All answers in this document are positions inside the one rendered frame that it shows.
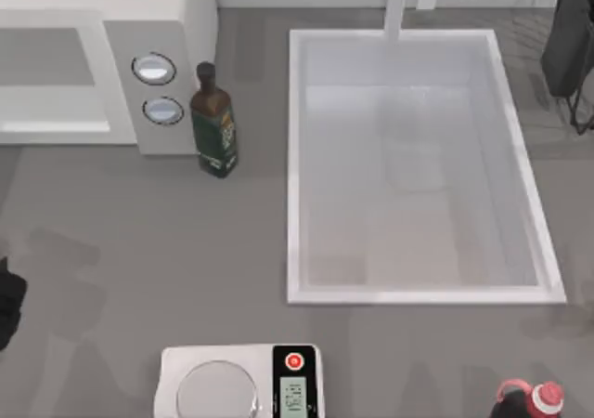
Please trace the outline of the tall white tap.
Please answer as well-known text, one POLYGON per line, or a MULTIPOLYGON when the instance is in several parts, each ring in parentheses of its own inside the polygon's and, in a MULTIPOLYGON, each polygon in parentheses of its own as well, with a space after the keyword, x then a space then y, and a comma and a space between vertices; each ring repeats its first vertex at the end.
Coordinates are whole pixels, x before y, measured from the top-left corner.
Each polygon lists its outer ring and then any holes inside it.
POLYGON ((389 43, 398 41, 405 7, 406 0, 386 0, 383 30, 389 43))

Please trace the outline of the white sink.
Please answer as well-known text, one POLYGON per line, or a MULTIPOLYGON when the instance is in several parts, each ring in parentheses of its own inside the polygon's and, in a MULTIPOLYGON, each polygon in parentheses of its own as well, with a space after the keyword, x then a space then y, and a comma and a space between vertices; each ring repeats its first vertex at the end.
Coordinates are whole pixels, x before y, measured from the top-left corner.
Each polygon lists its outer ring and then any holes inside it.
POLYGON ((567 300, 490 29, 290 33, 287 299, 567 300))

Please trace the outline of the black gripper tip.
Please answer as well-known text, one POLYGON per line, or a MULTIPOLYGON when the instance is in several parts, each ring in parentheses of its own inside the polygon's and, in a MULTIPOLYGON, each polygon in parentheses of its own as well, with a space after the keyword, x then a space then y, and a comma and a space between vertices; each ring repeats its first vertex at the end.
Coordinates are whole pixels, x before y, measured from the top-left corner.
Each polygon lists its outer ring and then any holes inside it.
POLYGON ((28 292, 28 282, 9 270, 8 257, 0 258, 0 352, 6 350, 15 336, 21 309, 28 292))

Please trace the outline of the white kitchen scale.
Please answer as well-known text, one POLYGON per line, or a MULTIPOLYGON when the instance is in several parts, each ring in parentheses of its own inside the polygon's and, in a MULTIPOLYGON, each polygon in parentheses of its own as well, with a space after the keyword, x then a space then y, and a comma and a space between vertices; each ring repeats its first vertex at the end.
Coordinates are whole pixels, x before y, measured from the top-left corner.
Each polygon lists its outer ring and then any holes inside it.
POLYGON ((313 344, 172 346, 152 418, 327 418, 313 344))

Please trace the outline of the pale microwave oven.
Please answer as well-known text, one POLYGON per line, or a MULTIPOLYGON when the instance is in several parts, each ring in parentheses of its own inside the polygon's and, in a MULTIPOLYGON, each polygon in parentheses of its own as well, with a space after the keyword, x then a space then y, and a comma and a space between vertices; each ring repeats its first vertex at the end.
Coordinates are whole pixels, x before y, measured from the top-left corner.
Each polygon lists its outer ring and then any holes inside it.
POLYGON ((196 67, 214 59, 217 37, 217 0, 0 0, 0 145, 192 155, 196 67), (150 52, 174 62, 171 83, 134 77, 132 59, 150 52), (144 116, 160 97, 182 105, 179 123, 144 116))

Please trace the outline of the dark jug with red cap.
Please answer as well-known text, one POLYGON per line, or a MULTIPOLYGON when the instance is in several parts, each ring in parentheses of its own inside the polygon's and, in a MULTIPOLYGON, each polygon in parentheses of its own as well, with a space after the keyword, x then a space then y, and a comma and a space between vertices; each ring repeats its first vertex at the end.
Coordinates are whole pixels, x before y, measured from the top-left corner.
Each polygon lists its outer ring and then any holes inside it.
POLYGON ((523 379, 503 381, 488 418, 562 418, 565 391, 555 382, 531 385, 523 379))

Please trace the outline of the dark green bottle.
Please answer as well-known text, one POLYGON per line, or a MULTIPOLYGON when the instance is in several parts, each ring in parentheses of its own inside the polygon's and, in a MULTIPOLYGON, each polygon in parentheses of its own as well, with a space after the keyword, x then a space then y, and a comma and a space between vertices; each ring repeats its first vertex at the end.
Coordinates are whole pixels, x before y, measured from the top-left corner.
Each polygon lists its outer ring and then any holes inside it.
POLYGON ((218 178, 227 177, 238 163, 237 127, 230 95, 216 83, 215 65, 196 67, 200 88, 189 107, 200 168, 218 178))

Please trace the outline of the microwave knob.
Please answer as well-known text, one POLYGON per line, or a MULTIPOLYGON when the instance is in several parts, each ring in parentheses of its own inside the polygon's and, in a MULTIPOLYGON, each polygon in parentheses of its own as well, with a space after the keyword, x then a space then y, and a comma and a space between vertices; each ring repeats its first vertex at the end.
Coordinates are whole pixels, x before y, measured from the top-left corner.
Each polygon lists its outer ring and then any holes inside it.
POLYGON ((131 62, 131 70, 134 77, 145 85, 167 85, 177 75, 174 62, 158 52, 134 57, 131 62))
POLYGON ((143 103, 142 112, 152 123, 157 125, 174 125, 179 123, 185 111, 182 105, 173 98, 160 97, 143 103))

